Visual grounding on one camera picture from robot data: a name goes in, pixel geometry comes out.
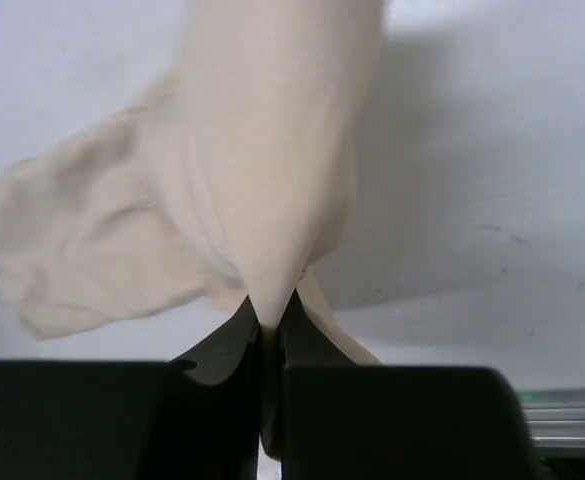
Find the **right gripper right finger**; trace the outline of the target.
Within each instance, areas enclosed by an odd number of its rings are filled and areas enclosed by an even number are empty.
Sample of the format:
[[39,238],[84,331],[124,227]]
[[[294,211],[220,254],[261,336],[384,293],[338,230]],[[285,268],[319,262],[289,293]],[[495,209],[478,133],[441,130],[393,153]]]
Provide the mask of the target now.
[[310,320],[294,294],[278,328],[285,479],[355,479],[356,365]]

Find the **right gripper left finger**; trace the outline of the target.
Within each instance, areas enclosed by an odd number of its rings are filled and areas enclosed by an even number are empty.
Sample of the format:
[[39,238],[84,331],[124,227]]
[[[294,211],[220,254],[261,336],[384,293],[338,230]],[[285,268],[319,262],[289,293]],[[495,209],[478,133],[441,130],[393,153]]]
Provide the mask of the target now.
[[261,328],[251,301],[172,361],[191,479],[254,479],[258,463]]

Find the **beige trousers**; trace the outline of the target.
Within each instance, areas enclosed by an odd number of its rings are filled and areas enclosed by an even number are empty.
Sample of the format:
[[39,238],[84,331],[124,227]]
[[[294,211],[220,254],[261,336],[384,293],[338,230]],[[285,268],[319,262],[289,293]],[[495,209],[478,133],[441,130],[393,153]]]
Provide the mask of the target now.
[[261,441],[280,459],[275,331],[293,294],[352,359],[313,273],[351,213],[380,1],[193,1],[131,106],[0,176],[0,298],[48,339],[205,296],[252,302]]

